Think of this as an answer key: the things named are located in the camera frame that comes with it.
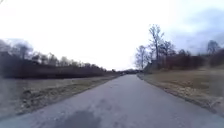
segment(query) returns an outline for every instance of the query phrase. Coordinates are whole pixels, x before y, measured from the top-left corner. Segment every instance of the road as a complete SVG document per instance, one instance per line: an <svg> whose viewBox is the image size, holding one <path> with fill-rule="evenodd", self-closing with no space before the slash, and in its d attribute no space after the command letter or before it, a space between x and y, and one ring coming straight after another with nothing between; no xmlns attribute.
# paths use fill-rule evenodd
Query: road
<svg viewBox="0 0 224 128"><path fill-rule="evenodd" d="M224 128L224 119L126 75L0 128Z"/></svg>

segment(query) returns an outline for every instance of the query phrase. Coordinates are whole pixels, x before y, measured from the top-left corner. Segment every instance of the treeline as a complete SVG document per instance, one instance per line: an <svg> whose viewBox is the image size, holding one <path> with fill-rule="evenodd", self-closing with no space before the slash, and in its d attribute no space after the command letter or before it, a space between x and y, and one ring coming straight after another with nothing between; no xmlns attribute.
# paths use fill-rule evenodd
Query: treeline
<svg viewBox="0 0 224 128"><path fill-rule="evenodd" d="M175 46L163 38L158 25L149 29L151 43L148 46L139 46L136 53L136 67L144 71L155 69L196 69L204 65L211 67L224 63L224 49L216 41L207 43L207 53L193 55L190 51L181 49L176 51Z"/></svg>
<svg viewBox="0 0 224 128"><path fill-rule="evenodd" d="M0 41L0 73L7 78L83 78L116 73L95 64L34 52L26 43Z"/></svg>

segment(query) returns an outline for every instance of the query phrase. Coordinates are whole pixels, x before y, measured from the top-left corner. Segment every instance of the paved path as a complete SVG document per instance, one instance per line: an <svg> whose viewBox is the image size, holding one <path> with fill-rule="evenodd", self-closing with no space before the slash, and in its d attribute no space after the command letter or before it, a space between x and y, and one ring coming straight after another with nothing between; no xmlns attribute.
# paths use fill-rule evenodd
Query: paved path
<svg viewBox="0 0 224 128"><path fill-rule="evenodd" d="M126 75L0 128L224 128L224 119Z"/></svg>

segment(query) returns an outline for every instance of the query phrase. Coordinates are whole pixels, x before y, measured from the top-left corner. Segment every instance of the distant tree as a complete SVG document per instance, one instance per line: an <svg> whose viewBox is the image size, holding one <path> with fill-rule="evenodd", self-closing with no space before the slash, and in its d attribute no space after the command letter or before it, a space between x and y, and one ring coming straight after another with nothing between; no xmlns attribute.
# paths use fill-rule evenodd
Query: distant tree
<svg viewBox="0 0 224 128"><path fill-rule="evenodd" d="M40 57L41 57L40 53L35 52L35 53L32 54L31 60L39 62Z"/></svg>
<svg viewBox="0 0 224 128"><path fill-rule="evenodd" d="M52 53L50 53L50 55L49 55L48 64L52 65L52 66L57 66L57 64L58 64L57 57Z"/></svg>
<svg viewBox="0 0 224 128"><path fill-rule="evenodd" d="M71 60L71 66L74 66L74 67L79 67L79 64L78 62L74 61L74 60Z"/></svg>
<svg viewBox="0 0 224 128"><path fill-rule="evenodd" d="M208 42L208 46L207 46L208 54L212 55L215 52L217 52L219 49L220 49L220 46L219 46L219 44L216 41L210 40Z"/></svg>
<svg viewBox="0 0 224 128"><path fill-rule="evenodd" d="M41 54L40 60L42 64L47 64L47 61L48 61L47 55Z"/></svg>
<svg viewBox="0 0 224 128"><path fill-rule="evenodd" d="M174 45L169 41L165 41L164 43L159 45L159 52L163 54L165 57L167 57L173 54Z"/></svg>
<svg viewBox="0 0 224 128"><path fill-rule="evenodd" d="M67 57L63 56L59 62L59 66L69 66L69 60Z"/></svg>
<svg viewBox="0 0 224 128"><path fill-rule="evenodd" d="M152 50L155 50L156 52L156 63L157 63L157 68L159 68L159 45L162 43L162 38L164 33L161 32L161 28L159 27L159 25L153 24L150 28L149 28L149 33L151 35L151 39L150 41L152 42L150 44L150 48Z"/></svg>
<svg viewBox="0 0 224 128"><path fill-rule="evenodd" d="M135 54L135 65L141 70L144 69L146 64L148 63L146 48L141 45L137 48L137 53Z"/></svg>
<svg viewBox="0 0 224 128"><path fill-rule="evenodd" d="M6 44L5 41L0 40L0 52L10 52L10 45Z"/></svg>
<svg viewBox="0 0 224 128"><path fill-rule="evenodd" d="M32 51L32 48L25 43L17 43L15 48L18 50L18 56L21 59L25 59L29 55L29 52Z"/></svg>

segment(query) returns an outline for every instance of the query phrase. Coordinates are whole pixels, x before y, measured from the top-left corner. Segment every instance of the field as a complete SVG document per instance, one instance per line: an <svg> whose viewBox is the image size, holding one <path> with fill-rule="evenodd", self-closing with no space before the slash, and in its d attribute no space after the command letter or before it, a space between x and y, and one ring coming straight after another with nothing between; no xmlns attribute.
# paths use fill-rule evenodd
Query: field
<svg viewBox="0 0 224 128"><path fill-rule="evenodd" d="M116 77L49 80L0 79L0 119L32 112Z"/></svg>
<svg viewBox="0 0 224 128"><path fill-rule="evenodd" d="M139 77L173 95L224 115L224 70L167 71Z"/></svg>

